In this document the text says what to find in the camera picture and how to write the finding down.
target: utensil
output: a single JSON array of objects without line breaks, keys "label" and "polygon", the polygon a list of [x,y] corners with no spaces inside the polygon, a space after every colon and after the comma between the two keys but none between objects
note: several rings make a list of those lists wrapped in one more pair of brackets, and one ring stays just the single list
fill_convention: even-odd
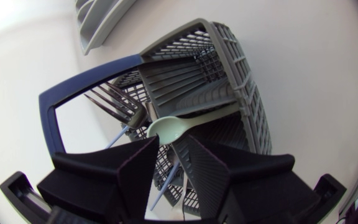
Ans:
[{"label": "utensil", "polygon": [[101,85],[98,86],[100,90],[105,92],[107,95],[109,95],[114,100],[107,99],[102,94],[98,93],[97,91],[91,90],[92,93],[94,93],[96,96],[98,96],[100,99],[105,101],[110,106],[114,107],[117,112],[123,114],[120,115],[113,110],[109,109],[107,106],[104,106],[94,98],[88,96],[87,94],[84,94],[88,99],[90,99],[94,104],[96,104],[98,107],[100,107],[102,110],[110,114],[111,116],[115,117],[120,122],[126,124],[130,128],[138,129],[140,128],[144,121],[147,119],[147,111],[142,105],[141,102],[135,100],[133,97],[128,95],[127,93],[124,93],[122,90],[120,90],[118,87],[106,82],[106,84],[109,89],[105,89]]},{"label": "utensil", "polygon": [[239,110],[238,103],[225,106],[216,111],[212,111],[195,118],[183,119],[175,116],[166,116],[154,121],[147,129],[147,137],[158,134],[160,145],[170,144],[177,140],[183,133],[190,128],[222,118]]},{"label": "utensil", "polygon": [[116,143],[116,141],[117,141],[119,138],[121,138],[121,136],[122,136],[123,134],[125,134],[125,132],[127,132],[128,129],[129,129],[129,127],[125,125],[125,127],[120,131],[120,133],[117,134],[116,137],[114,137],[114,138],[110,141],[110,143],[105,147],[105,149],[109,149],[114,143]]},{"label": "utensil", "polygon": [[183,189],[179,201],[172,208],[170,218],[172,220],[185,220],[185,214],[183,213],[183,202],[185,201],[187,191],[187,175],[183,173]]},{"label": "utensil", "polygon": [[154,200],[152,207],[150,208],[150,211],[152,211],[155,207],[155,205],[157,204],[157,202],[160,200],[161,196],[163,195],[164,191],[168,188],[169,183],[172,181],[173,176],[175,175],[175,173],[177,172],[178,168],[179,168],[180,162],[179,159],[175,160],[175,163],[172,167],[171,172],[169,173],[167,179],[164,182],[164,185],[162,185],[162,188],[160,190],[160,192],[157,195],[157,198]]}]

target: utensil handle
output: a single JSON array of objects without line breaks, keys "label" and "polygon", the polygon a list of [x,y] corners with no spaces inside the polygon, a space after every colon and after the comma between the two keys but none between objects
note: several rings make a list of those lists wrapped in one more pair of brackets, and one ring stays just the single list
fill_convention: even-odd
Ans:
[{"label": "utensil handle", "polygon": [[121,136],[122,136],[123,134],[125,134],[125,132],[127,132],[128,129],[129,129],[129,127],[125,125],[125,127],[120,131],[120,133],[117,134],[116,137],[114,137],[114,139],[111,140],[111,142],[106,146],[105,149],[109,149],[114,143],[116,143],[116,141],[117,141],[119,138],[121,138]]},{"label": "utensil handle", "polygon": [[173,176],[174,176],[174,174],[177,172],[177,170],[178,170],[178,168],[179,168],[179,165],[180,165],[179,160],[175,161],[175,164],[173,165],[173,168],[172,168],[171,172],[169,173],[167,179],[166,179],[165,182],[164,182],[164,185],[162,186],[160,192],[158,193],[157,198],[154,200],[153,205],[152,205],[150,211],[152,211],[152,210],[154,209],[155,205],[156,205],[157,202],[160,200],[162,194],[163,194],[164,191],[167,189],[168,184],[169,184],[169,183],[171,182],[171,180],[173,179]]},{"label": "utensil handle", "polygon": [[225,106],[225,107],[218,109],[216,111],[212,111],[212,112],[203,114],[203,115],[195,117],[195,118],[186,119],[186,123],[191,128],[191,127],[194,127],[194,126],[197,126],[200,124],[204,124],[204,123],[213,121],[218,118],[223,118],[224,116],[232,114],[238,110],[239,110],[239,104],[234,103],[232,105]]}]

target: gray plastic slat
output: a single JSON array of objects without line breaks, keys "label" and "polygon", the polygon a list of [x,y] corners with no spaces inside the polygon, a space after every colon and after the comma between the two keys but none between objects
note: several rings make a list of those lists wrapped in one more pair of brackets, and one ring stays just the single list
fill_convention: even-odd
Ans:
[{"label": "gray plastic slat", "polygon": [[182,98],[170,116],[194,113],[233,102],[236,102],[233,89],[227,78],[222,78],[204,85]]}]

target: white wall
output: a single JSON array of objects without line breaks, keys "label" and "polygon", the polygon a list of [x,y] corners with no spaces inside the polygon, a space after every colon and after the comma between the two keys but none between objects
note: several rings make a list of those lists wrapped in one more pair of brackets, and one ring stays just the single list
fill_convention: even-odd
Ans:
[{"label": "white wall", "polygon": [[[79,72],[71,26],[72,1],[0,3],[6,3],[0,6],[0,184],[20,170],[36,187],[53,169],[42,132],[38,95]],[[93,124],[99,130],[95,120]],[[0,222],[24,222],[1,191]]]}]

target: blue handle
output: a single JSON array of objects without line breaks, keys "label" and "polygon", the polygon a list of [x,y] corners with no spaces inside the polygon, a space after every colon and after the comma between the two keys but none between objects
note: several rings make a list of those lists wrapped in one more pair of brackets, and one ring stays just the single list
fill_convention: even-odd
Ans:
[{"label": "blue handle", "polygon": [[71,77],[41,93],[39,96],[40,116],[49,154],[66,152],[56,120],[56,108],[140,64],[142,64],[142,59],[139,54],[124,57]]}]

